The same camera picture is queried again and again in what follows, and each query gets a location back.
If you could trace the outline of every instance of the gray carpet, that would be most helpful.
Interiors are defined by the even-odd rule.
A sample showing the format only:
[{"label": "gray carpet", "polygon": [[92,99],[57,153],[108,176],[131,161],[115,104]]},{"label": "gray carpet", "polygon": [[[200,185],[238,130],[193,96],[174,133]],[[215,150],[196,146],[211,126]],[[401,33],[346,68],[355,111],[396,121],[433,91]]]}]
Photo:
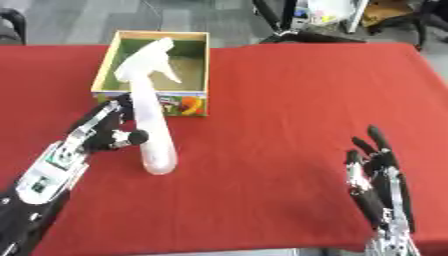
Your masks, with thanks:
[{"label": "gray carpet", "polygon": [[[271,34],[267,24],[252,15],[249,0],[0,0],[0,7],[22,11],[29,22],[29,44],[107,44],[117,29],[208,31],[212,47],[258,42]],[[267,0],[278,12],[282,0]],[[448,79],[446,36],[431,30],[422,52],[432,67]],[[353,37],[369,41],[415,42],[415,32],[388,29],[369,37],[363,29]]]}]

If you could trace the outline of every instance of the white spray bottle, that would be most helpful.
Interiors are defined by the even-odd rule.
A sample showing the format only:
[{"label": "white spray bottle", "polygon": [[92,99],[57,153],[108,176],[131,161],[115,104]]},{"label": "white spray bottle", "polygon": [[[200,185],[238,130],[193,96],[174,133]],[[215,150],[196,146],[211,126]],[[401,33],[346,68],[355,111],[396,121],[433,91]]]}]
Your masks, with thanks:
[{"label": "white spray bottle", "polygon": [[145,130],[149,139],[140,146],[145,169],[152,174],[166,174],[174,170],[177,154],[171,139],[162,107],[149,79],[154,71],[181,83],[171,69],[166,53],[173,48],[171,38],[154,41],[128,57],[115,71],[120,82],[129,82],[137,129]]}]

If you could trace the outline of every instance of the red table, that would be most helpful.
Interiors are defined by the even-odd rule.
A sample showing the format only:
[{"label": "red table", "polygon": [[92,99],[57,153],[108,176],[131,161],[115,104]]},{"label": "red table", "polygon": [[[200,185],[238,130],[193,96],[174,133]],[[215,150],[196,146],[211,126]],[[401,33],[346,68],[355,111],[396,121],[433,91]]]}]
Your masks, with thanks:
[{"label": "red table", "polygon": [[[105,50],[0,47],[1,187],[94,105]],[[368,124],[408,176],[417,244],[448,254],[448,91],[410,46],[212,49],[210,116],[168,120],[177,170],[147,174],[138,148],[95,155],[35,255],[361,249],[343,161]]]}]

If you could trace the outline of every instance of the cable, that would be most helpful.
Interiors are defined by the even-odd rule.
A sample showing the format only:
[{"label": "cable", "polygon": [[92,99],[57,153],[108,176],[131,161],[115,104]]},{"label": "cable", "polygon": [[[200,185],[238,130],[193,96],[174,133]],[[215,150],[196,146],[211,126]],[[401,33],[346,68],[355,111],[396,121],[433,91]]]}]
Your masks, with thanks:
[{"label": "cable", "polygon": [[143,4],[145,4],[146,6],[148,6],[154,12],[154,14],[159,18],[159,24],[157,25],[157,31],[161,31],[162,23],[163,23],[162,12],[160,10],[158,10],[157,8],[155,8],[151,3],[149,3],[148,0],[140,0],[140,1]]}]

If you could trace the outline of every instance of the robotic hand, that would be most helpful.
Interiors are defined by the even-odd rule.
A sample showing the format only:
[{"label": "robotic hand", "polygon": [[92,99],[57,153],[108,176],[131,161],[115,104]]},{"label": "robotic hand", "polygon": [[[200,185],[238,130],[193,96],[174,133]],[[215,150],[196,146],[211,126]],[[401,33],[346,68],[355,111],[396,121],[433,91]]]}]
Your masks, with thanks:
[{"label": "robotic hand", "polygon": [[106,101],[51,144],[32,166],[0,194],[0,256],[29,255],[69,199],[70,190],[88,168],[87,158],[146,142],[148,134],[124,132],[133,119],[129,94]]},{"label": "robotic hand", "polygon": [[366,246],[367,256],[420,256],[410,233],[415,231],[411,201],[404,174],[384,136],[374,126],[368,135],[378,150],[353,137],[356,150],[347,152],[350,196],[375,230]]}]

